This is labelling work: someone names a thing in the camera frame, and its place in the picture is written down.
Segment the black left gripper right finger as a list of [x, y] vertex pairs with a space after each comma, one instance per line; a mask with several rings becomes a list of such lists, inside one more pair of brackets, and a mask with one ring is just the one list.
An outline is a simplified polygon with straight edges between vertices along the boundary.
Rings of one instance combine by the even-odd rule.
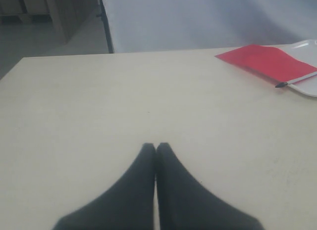
[[256, 218], [204, 188], [168, 143], [156, 151], [159, 223], [162, 230], [261, 230]]

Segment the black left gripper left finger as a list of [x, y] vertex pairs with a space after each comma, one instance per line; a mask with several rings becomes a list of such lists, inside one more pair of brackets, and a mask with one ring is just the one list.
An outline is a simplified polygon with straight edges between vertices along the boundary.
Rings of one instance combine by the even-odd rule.
[[56, 230], [152, 230], [155, 158], [153, 144], [143, 144], [134, 162], [106, 192], [62, 217]]

